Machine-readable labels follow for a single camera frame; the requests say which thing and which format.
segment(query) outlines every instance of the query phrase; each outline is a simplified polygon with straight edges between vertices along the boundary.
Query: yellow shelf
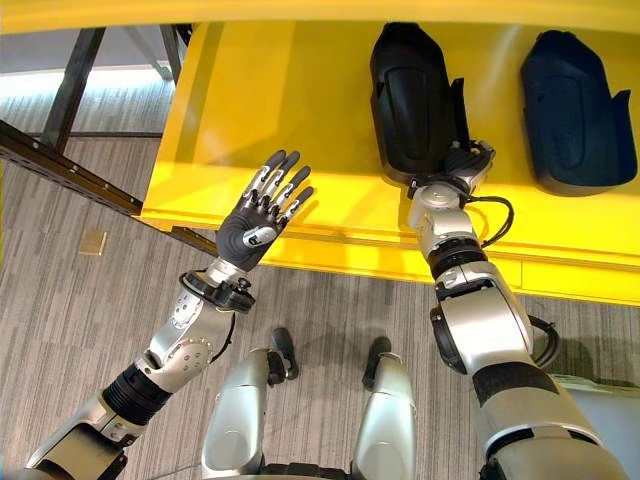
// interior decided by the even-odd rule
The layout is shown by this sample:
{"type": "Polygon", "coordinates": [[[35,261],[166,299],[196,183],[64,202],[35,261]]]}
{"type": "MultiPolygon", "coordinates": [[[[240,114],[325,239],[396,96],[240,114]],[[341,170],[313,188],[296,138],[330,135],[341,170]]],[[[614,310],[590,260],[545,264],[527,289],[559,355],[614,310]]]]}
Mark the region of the yellow shelf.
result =
{"type": "MultiPolygon", "coordinates": [[[[266,261],[429,281],[406,225],[406,188],[384,178],[369,96],[380,22],[202,24],[176,90],[141,219],[215,229],[271,152],[298,149],[314,170],[311,204],[266,261]]],[[[508,197],[515,224],[491,247],[520,292],[640,305],[640,178],[608,193],[565,198],[530,170],[519,68],[541,29],[425,24],[450,80],[465,77],[472,134],[497,150],[479,194],[508,197]]],[[[612,91],[640,92],[640,36],[585,31],[612,91]]],[[[632,121],[640,105],[632,95],[632,121]]],[[[468,208],[482,237],[499,205],[468,208]]]]}
{"type": "Polygon", "coordinates": [[[0,0],[1,33],[233,20],[405,20],[640,33],[637,0],[0,0]]]}

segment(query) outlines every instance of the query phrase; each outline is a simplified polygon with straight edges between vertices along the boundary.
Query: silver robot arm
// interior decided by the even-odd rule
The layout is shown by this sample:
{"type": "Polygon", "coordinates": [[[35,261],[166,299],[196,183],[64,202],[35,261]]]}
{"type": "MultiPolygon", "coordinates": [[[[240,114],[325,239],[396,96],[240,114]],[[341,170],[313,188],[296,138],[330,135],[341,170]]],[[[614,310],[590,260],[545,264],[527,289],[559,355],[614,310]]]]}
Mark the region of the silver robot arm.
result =
{"type": "Polygon", "coordinates": [[[430,317],[440,355],[472,377],[481,478],[627,478],[564,388],[532,360],[529,318],[463,210],[489,167],[412,185],[409,218],[435,279],[430,317]]]}
{"type": "Polygon", "coordinates": [[[181,278],[182,290],[167,323],[149,347],[106,389],[96,393],[29,459],[12,479],[109,480],[126,464],[124,448],[172,394],[213,363],[229,345],[235,313],[254,303],[245,278],[311,196],[296,189],[311,169],[285,185],[300,155],[280,150],[260,167],[220,226],[219,257],[206,270],[181,278]]]}
{"type": "Polygon", "coordinates": [[[96,393],[31,456],[27,468],[52,478],[115,478],[124,448],[172,394],[199,375],[229,344],[238,305],[224,305],[225,286],[246,303],[245,272],[218,258],[204,272],[185,274],[171,317],[135,362],[96,393]]]}

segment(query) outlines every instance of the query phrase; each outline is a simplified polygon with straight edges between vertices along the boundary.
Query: floor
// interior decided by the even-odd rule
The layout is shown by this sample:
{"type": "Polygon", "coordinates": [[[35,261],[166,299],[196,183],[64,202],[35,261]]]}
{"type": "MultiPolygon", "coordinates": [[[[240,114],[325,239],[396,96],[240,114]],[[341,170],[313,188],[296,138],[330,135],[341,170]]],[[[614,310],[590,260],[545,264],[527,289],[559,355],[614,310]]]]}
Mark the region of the floor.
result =
{"type": "MultiPolygon", "coordinates": [[[[172,88],[89,89],[76,129],[160,131],[172,88]]],[[[50,95],[0,99],[0,117],[38,131],[50,95]]],[[[67,155],[144,197],[153,139],[76,139],[67,155]]],[[[96,390],[107,385],[167,318],[178,276],[211,260],[13,165],[4,165],[0,272],[0,452],[8,470],[96,390]],[[85,228],[107,230],[104,255],[77,255],[85,228]]],[[[180,391],[129,449],[125,479],[197,479],[200,446],[225,374],[289,327],[302,373],[269,394],[269,462],[347,468],[367,399],[369,343],[385,334],[411,372],[418,409],[419,478],[476,478],[481,466],[468,378],[440,361],[428,326],[432,287],[259,267],[257,304],[240,317],[228,352],[180,391]]],[[[564,342],[551,371],[640,384],[640,310],[522,297],[557,323],[564,342]]]]}

